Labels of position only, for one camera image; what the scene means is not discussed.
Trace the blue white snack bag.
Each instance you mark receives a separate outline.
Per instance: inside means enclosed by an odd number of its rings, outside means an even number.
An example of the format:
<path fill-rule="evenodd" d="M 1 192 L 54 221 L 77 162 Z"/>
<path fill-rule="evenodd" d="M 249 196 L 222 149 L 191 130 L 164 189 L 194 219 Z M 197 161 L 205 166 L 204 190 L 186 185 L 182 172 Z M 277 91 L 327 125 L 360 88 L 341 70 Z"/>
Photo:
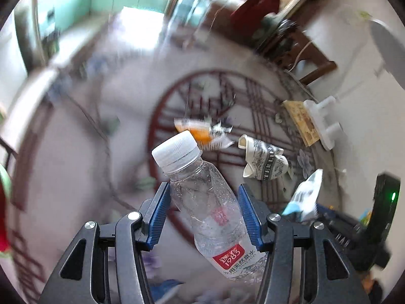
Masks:
<path fill-rule="evenodd" d="M 283 216 L 295 215 L 296 222 L 307 222 L 318 217 L 317 200 L 323 182 L 323 170 L 317 169 L 300 183 L 282 212 Z"/>

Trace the wooden chair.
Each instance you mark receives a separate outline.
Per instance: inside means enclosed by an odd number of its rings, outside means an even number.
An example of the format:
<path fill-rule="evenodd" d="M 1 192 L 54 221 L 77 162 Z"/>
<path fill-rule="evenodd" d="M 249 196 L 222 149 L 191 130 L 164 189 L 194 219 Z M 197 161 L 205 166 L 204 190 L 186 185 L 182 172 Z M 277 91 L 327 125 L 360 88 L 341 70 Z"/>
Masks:
<path fill-rule="evenodd" d="M 315 65 L 315 70 L 299 79 L 300 83 L 306 86 L 338 68 L 337 64 L 329 60 L 299 26 L 289 19 L 280 23 L 275 35 L 266 44 L 263 56 L 289 72 L 301 61 L 309 61 Z"/>

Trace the green red trash bin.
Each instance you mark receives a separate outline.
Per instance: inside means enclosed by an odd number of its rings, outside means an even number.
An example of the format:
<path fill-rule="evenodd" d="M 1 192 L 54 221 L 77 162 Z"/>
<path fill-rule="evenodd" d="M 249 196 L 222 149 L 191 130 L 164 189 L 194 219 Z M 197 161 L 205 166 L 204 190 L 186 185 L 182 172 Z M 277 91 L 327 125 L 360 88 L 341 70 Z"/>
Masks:
<path fill-rule="evenodd" d="M 1 171 L 1 197 L 0 197 L 0 250 L 2 253 L 10 248 L 7 234 L 7 206 L 12 193 L 12 181 L 4 166 Z"/>

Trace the crushed white printed carton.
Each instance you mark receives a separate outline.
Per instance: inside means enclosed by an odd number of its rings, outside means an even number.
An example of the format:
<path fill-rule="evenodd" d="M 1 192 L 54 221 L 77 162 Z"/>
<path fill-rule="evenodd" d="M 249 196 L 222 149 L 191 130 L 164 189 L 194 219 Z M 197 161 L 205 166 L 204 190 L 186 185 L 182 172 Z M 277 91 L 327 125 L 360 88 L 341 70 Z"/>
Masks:
<path fill-rule="evenodd" d="M 245 151 L 244 178 L 273 180 L 288 170 L 288 160 L 280 147 L 248 135 L 242 135 L 239 138 L 238 147 Z"/>

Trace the red hanging clothes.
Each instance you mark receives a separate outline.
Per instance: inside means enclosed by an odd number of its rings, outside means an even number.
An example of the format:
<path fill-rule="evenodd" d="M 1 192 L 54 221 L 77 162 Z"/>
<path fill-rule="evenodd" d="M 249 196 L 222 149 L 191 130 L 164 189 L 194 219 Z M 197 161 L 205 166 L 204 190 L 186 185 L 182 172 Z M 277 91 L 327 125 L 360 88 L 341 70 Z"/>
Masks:
<path fill-rule="evenodd" d="M 267 14 L 279 12 L 279 4 L 280 0 L 246 0 L 231 14 L 231 25 L 236 32 L 250 36 Z"/>

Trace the clear plastic water bottle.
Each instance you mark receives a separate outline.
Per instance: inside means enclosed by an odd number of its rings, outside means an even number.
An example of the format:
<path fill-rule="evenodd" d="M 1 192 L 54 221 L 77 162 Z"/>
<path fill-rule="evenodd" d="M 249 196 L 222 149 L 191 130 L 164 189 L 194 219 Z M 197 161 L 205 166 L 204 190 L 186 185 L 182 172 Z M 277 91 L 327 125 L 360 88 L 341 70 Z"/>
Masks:
<path fill-rule="evenodd" d="M 216 166 L 201 155 L 188 130 L 152 151 L 170 180 L 174 204 L 190 223 L 199 253 L 224 277 L 257 283 L 266 255 L 252 245 L 236 195 Z"/>

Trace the white desk lamp base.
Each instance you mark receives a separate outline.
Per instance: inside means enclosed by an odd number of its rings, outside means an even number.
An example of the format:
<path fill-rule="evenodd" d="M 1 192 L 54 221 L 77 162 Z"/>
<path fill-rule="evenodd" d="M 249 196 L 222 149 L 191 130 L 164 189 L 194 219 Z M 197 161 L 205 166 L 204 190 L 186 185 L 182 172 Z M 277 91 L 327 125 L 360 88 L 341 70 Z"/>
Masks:
<path fill-rule="evenodd" d="M 305 100 L 303 102 L 320 138 L 320 142 L 327 151 L 334 148 L 336 140 L 343 134 L 343 128 L 339 122 L 328 121 L 328 117 L 333 111 L 336 103 L 337 100 L 334 96 L 328 96 L 319 103 L 316 103 L 313 100 Z"/>

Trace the orange snack wrapper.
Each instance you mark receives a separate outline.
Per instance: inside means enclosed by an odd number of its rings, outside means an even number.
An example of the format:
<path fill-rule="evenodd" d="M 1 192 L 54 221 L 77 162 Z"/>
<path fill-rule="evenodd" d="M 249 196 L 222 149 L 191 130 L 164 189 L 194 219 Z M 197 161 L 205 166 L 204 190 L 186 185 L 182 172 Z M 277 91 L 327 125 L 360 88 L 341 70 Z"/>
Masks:
<path fill-rule="evenodd" d="M 188 130 L 202 151 L 225 150 L 234 144 L 229 138 L 233 127 L 223 126 L 221 122 L 212 125 L 210 122 L 197 119 L 174 119 L 174 127 L 178 132 Z"/>

